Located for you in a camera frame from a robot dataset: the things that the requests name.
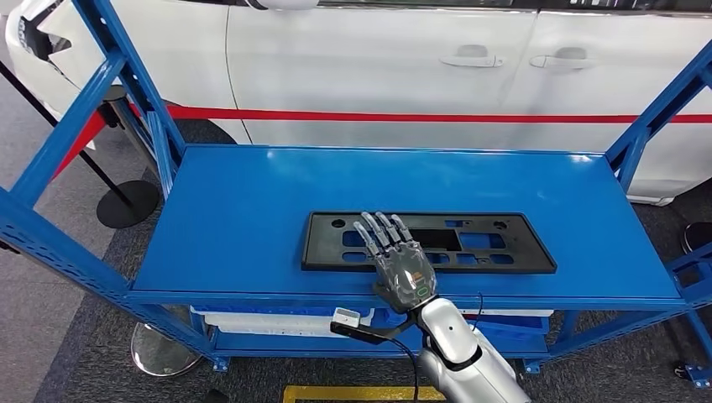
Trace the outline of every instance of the red stripe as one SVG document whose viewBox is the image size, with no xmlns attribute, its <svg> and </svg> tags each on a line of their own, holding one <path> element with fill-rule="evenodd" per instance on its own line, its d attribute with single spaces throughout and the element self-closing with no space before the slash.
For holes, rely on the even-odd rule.
<svg viewBox="0 0 712 403">
<path fill-rule="evenodd" d="M 632 123 L 637 115 L 443 115 L 346 113 L 168 106 L 176 119 L 308 120 L 329 122 Z M 673 123 L 712 123 L 712 114 L 678 115 Z"/>
<path fill-rule="evenodd" d="M 86 147 L 86 145 L 89 144 L 89 142 L 92 141 L 97 134 L 99 134 L 100 131 L 102 131 L 104 126 L 106 126 L 106 123 L 104 123 L 102 115 L 98 112 L 94 112 L 89 117 L 89 120 L 84 123 L 84 128 L 81 130 L 79 135 L 76 136 L 74 144 L 72 144 L 69 148 L 65 158 L 62 160 L 60 166 L 52 176 L 52 179 L 56 178 L 56 176 L 60 174 L 60 172 L 74 159 L 74 157 L 79 155 L 79 152 L 82 151 L 84 147 Z"/>
</svg>

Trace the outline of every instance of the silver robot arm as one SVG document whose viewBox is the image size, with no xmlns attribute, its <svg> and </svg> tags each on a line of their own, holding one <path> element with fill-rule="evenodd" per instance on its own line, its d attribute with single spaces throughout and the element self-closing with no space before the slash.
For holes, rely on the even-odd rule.
<svg viewBox="0 0 712 403">
<path fill-rule="evenodd" d="M 513 368 L 458 308 L 444 298 L 425 305 L 418 324 L 426 345 L 418 355 L 425 376 L 452 403 L 527 403 Z"/>
<path fill-rule="evenodd" d="M 374 329 L 359 325 L 358 318 L 353 317 L 357 312 L 338 308 L 332 331 L 377 344 L 415 323 L 425 336 L 417 359 L 421 371 L 449 401 L 531 401 L 516 383 L 513 368 L 487 338 L 464 320 L 450 300 L 437 296 L 435 271 L 403 221 L 395 214 L 389 219 L 381 212 L 375 213 L 381 224 L 367 212 L 361 216 L 378 239 L 376 243 L 361 222 L 354 223 L 376 263 L 379 282 L 374 284 L 374 291 L 409 319 L 394 329 Z"/>
</svg>

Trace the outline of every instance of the robot finger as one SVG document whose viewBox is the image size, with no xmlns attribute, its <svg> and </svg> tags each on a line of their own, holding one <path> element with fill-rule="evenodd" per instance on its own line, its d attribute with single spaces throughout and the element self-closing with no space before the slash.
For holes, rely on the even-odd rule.
<svg viewBox="0 0 712 403">
<path fill-rule="evenodd" d="M 376 222 L 375 218 L 368 214 L 367 212 L 362 212 L 361 217 L 366 220 L 366 222 L 369 224 L 371 229 L 374 230 L 374 233 L 376 234 L 376 238 L 380 242 L 380 246 L 383 247 L 383 250 L 386 250 L 390 245 L 390 241 L 388 240 L 388 237 L 385 235 L 383 232 L 383 228 L 380 227 L 380 225 Z"/>
<path fill-rule="evenodd" d="M 356 228 L 356 232 L 359 233 L 361 238 L 364 240 L 364 243 L 366 244 L 366 249 L 369 250 L 369 253 L 371 255 L 379 256 L 380 255 L 380 250 L 378 249 L 378 245 L 376 245 L 376 242 L 374 241 L 373 238 L 369 235 L 369 232 L 366 231 L 366 228 L 361 222 L 354 222 L 353 227 Z"/>
<path fill-rule="evenodd" d="M 376 217 L 383 223 L 385 231 L 390 235 L 390 238 L 393 239 L 394 243 L 403 242 L 403 238 L 401 238 L 401 235 L 398 233 L 398 230 L 395 229 L 393 224 L 390 222 L 388 217 L 385 216 L 384 213 L 376 212 Z"/>
<path fill-rule="evenodd" d="M 406 225 L 403 223 L 403 220 L 401 220 L 401 218 L 396 216 L 395 214 L 390 216 L 390 218 L 393 220 L 393 222 L 395 222 L 395 225 L 400 230 L 400 233 L 403 235 L 403 239 L 406 242 L 412 241 L 413 236 L 411 235 L 411 231 L 408 230 L 408 227 L 406 227 Z"/>
</svg>

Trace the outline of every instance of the blue metal shelf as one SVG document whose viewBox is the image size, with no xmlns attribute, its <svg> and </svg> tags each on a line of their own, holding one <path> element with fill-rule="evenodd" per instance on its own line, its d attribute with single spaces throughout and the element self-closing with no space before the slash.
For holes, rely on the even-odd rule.
<svg viewBox="0 0 712 403">
<path fill-rule="evenodd" d="M 438 282 L 461 307 L 476 307 L 481 292 L 487 308 L 566 310 L 549 346 L 539 336 L 493 338 L 505 356 L 527 359 L 527 372 L 678 315 L 690 318 L 712 354 L 712 338 L 694 315 L 712 304 L 712 243 L 663 267 L 625 197 L 647 141 L 712 85 L 712 41 L 605 154 L 198 146 L 185 144 L 110 0 L 73 2 L 106 60 L 13 189 L 0 189 L 0 239 L 197 351 L 216 369 L 227 370 L 226 357 L 237 355 L 395 354 L 391 346 L 346 339 L 219 332 L 210 339 L 199 321 L 185 324 L 160 305 L 383 306 L 370 291 L 372 274 L 301 271 L 306 220 L 316 210 L 524 213 L 557 261 L 556 274 L 442 274 Z M 148 126 L 167 198 L 135 282 L 33 210 L 117 77 Z M 687 271 L 698 281 L 679 281 Z M 630 311 L 574 332 L 575 310 L 610 309 Z M 404 338 L 417 348 L 414 332 Z M 690 368 L 695 381 L 712 373 Z"/>
<path fill-rule="evenodd" d="M 376 189 L 382 172 L 397 174 Z M 476 307 L 478 292 L 488 308 L 490 296 L 601 299 L 609 308 L 681 301 L 601 154 L 432 149 L 189 146 L 132 290 L 167 295 L 150 303 L 219 292 L 383 306 L 375 273 L 301 270 L 306 222 L 319 210 L 524 213 L 556 274 L 438 275 L 440 293 L 463 307 L 467 299 Z"/>
<path fill-rule="evenodd" d="M 228 357 L 363 357 L 393 358 L 405 354 L 394 344 L 378 346 L 349 338 L 306 338 L 299 336 L 262 336 L 255 334 L 223 333 L 217 335 L 218 354 Z M 398 337 L 408 348 L 420 351 L 422 333 L 410 328 Z M 548 356 L 543 336 L 527 340 L 488 338 L 505 358 L 541 359 Z"/>
</svg>

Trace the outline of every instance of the white car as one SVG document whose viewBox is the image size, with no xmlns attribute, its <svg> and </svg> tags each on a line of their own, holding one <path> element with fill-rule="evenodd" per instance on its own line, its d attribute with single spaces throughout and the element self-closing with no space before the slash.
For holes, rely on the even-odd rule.
<svg viewBox="0 0 712 403">
<path fill-rule="evenodd" d="M 174 104 L 529 122 L 212 120 L 238 143 L 604 151 L 627 126 L 609 115 L 642 112 L 712 38 L 710 0 L 316 2 L 113 0 Z M 24 0 L 6 40 L 57 116 L 102 60 L 68 0 Z M 682 113 L 712 113 L 712 96 Z M 712 115 L 694 121 L 648 145 L 634 200 L 665 204 L 712 177 Z"/>
</svg>

